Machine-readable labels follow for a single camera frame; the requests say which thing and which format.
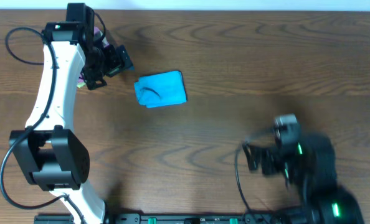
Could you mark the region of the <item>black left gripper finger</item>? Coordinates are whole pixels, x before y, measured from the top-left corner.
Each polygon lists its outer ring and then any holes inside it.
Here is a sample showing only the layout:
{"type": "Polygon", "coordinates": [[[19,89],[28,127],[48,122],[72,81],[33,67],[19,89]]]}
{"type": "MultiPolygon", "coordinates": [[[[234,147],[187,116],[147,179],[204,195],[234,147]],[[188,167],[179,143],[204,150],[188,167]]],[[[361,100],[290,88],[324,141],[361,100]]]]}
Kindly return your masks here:
{"type": "Polygon", "coordinates": [[[131,61],[130,56],[124,45],[120,45],[116,48],[116,53],[119,59],[119,73],[124,72],[125,70],[133,70],[133,62],[131,61]]]}
{"type": "Polygon", "coordinates": [[[102,77],[85,77],[85,84],[89,90],[95,90],[107,85],[102,77]]]}

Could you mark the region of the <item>blue microfiber cloth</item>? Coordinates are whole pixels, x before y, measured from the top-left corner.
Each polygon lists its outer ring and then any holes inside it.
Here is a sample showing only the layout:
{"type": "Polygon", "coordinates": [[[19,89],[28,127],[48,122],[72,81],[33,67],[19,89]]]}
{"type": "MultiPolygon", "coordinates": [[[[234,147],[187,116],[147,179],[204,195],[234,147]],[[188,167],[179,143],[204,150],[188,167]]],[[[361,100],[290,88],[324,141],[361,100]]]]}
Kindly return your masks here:
{"type": "Polygon", "coordinates": [[[147,108],[187,102],[183,75],[178,70],[140,77],[134,89],[138,103],[147,108]]]}

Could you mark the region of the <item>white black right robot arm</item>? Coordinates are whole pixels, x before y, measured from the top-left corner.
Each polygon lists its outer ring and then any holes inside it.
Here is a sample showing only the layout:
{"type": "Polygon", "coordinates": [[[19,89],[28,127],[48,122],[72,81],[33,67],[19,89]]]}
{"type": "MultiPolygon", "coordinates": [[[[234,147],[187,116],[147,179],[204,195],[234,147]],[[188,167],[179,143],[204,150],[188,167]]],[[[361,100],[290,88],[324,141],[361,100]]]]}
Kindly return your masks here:
{"type": "Polygon", "coordinates": [[[262,170],[266,177],[282,174],[285,185],[294,185],[301,202],[305,223],[364,223],[353,194],[338,184],[336,156],[328,136],[301,134],[290,141],[276,140],[261,147],[240,145],[250,171],[262,170]]]}

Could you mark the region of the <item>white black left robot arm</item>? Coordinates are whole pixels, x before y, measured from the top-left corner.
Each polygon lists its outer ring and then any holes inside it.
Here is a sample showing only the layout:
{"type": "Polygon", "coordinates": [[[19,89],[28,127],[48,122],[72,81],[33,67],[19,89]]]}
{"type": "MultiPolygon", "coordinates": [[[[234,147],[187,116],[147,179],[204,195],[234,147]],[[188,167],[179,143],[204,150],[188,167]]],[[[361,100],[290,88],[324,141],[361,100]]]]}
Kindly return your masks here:
{"type": "Polygon", "coordinates": [[[23,130],[10,135],[14,155],[31,185],[53,195],[70,214],[70,223],[118,223],[88,180],[90,156],[74,133],[77,84],[89,90],[105,78],[133,68],[124,46],[95,36],[99,15],[84,3],[70,3],[63,22],[50,22],[40,32],[44,44],[39,92],[23,130]]]}

